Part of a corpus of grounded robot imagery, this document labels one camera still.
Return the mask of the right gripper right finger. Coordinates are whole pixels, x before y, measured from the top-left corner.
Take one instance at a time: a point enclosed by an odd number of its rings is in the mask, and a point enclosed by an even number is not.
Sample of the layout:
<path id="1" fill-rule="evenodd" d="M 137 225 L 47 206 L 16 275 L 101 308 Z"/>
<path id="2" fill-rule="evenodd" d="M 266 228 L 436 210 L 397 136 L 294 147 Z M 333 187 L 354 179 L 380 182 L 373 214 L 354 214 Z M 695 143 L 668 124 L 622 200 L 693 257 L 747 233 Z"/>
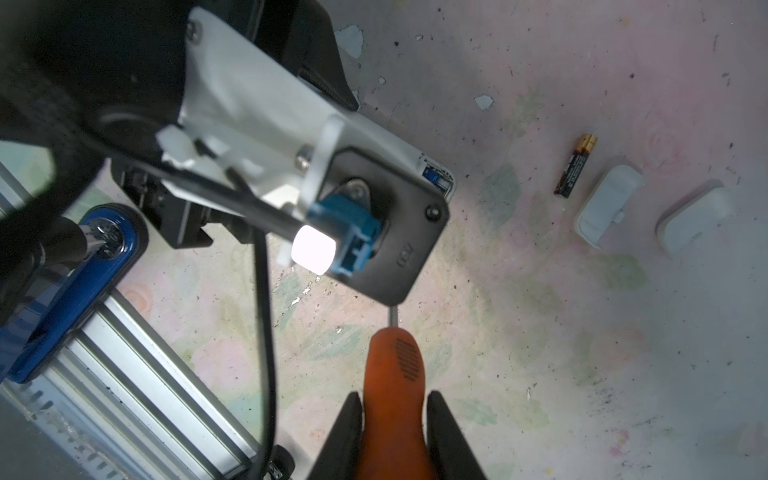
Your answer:
<path id="1" fill-rule="evenodd" d="M 436 478 L 485 480 L 486 475 L 440 392 L 429 393 L 426 412 L 427 446 Z"/>

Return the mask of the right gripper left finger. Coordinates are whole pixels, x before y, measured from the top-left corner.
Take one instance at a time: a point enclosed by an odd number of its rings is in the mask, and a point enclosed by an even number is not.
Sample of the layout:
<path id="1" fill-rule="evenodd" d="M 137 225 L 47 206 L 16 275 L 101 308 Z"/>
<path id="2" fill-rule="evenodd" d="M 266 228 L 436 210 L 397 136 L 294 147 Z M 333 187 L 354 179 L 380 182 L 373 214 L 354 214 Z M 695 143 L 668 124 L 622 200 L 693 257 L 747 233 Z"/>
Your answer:
<path id="1" fill-rule="evenodd" d="M 362 402 L 357 392 L 351 392 L 347 395 L 307 479 L 353 479 L 362 433 Z"/>

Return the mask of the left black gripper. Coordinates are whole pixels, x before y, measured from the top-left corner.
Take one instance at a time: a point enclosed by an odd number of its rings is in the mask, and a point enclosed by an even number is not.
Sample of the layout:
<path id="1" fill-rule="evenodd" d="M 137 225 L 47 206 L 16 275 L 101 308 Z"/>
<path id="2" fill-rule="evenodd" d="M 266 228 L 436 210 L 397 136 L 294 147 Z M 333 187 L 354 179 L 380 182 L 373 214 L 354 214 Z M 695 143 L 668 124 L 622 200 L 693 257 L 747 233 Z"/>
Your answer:
<path id="1" fill-rule="evenodd" d="M 148 53 L 176 60 L 171 77 L 138 89 L 128 103 L 110 106 L 112 128 L 127 147 L 141 155 L 159 156 L 155 135 L 177 123 L 195 127 L 197 151 L 212 158 L 226 149 L 215 143 L 218 135 L 237 140 L 241 153 L 251 143 L 268 142 L 275 149 L 282 136 L 266 108 L 257 103 L 263 93 L 276 101 L 276 113 L 285 114 L 299 104 L 296 95 L 281 93 L 278 82 L 253 62 L 257 52 L 269 57 L 268 66 L 317 88 L 339 106 L 354 111 L 354 98 L 333 37 L 330 16 L 317 1 L 169 1 L 173 14 L 160 20 L 174 35 L 195 36 L 189 25 L 194 10 L 211 14 L 232 30 L 232 41 L 218 44 L 210 57 L 219 66 L 204 70 L 190 51 L 155 45 Z"/>

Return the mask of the orange black handled screwdriver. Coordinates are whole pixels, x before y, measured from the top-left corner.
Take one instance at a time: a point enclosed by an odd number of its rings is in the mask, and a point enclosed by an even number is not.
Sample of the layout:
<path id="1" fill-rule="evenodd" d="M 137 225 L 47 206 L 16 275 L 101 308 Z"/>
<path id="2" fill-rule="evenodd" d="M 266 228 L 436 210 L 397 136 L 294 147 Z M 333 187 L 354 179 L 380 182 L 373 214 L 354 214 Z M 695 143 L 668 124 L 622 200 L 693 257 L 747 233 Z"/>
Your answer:
<path id="1" fill-rule="evenodd" d="M 386 327 L 369 344 L 357 479 L 435 477 L 422 425 L 425 391 L 420 349 L 391 307 Z"/>

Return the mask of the white battery cover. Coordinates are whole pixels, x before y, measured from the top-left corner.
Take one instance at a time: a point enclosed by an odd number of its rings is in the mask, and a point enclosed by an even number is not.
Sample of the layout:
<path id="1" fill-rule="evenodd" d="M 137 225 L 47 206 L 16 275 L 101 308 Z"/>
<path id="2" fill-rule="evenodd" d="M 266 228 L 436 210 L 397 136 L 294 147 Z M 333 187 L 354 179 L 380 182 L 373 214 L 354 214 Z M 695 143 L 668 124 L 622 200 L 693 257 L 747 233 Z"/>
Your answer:
<path id="1" fill-rule="evenodd" d="M 574 231 L 587 244 L 600 249 L 599 241 L 608 228 L 624 219 L 623 207 L 644 186 L 644 177 L 633 167 L 617 165 L 606 171 L 574 219 Z"/>
<path id="2" fill-rule="evenodd" d="M 702 234 L 718 228 L 737 211 L 728 189 L 713 186 L 664 215 L 656 227 L 656 238 L 664 253 L 674 256 Z"/>

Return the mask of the black gold AA battery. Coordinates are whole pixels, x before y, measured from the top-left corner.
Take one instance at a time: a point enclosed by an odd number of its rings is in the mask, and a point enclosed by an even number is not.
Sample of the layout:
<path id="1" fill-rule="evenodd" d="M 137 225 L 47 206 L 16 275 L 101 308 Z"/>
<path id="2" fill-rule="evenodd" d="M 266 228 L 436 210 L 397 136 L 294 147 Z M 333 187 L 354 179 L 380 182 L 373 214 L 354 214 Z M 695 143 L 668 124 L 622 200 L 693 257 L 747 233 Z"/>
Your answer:
<path id="1" fill-rule="evenodd" d="M 555 187 L 555 196 L 568 198 L 571 195 L 597 140 L 598 137 L 593 134 L 584 134 L 580 137 L 572 151 L 568 164 Z"/>

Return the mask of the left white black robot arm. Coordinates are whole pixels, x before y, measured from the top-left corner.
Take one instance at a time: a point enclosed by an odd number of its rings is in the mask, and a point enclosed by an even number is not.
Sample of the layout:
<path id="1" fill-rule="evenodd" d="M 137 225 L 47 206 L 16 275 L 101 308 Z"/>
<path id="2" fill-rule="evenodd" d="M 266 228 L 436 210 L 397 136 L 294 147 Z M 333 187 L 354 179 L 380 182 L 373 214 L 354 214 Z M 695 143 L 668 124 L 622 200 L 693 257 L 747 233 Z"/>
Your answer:
<path id="1" fill-rule="evenodd" d="M 265 231 L 286 222 L 245 190 L 165 166 L 155 134 L 176 123 L 190 1 L 5 1 L 1 136 L 46 148 L 53 178 L 1 222 L 1 283 L 15 285 L 45 233 L 106 159 L 169 180 Z"/>

